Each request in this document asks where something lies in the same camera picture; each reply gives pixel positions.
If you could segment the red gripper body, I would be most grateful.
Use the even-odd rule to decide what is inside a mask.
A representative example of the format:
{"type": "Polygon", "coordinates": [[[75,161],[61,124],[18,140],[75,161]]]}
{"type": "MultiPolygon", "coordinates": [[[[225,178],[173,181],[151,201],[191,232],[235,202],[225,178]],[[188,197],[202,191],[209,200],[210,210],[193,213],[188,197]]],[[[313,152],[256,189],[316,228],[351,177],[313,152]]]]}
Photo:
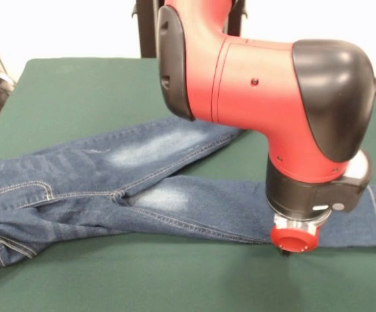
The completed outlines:
{"type": "Polygon", "coordinates": [[[319,229],[310,222],[300,222],[276,216],[270,231],[271,242],[280,249],[302,253],[314,250],[318,245],[319,229]]]}

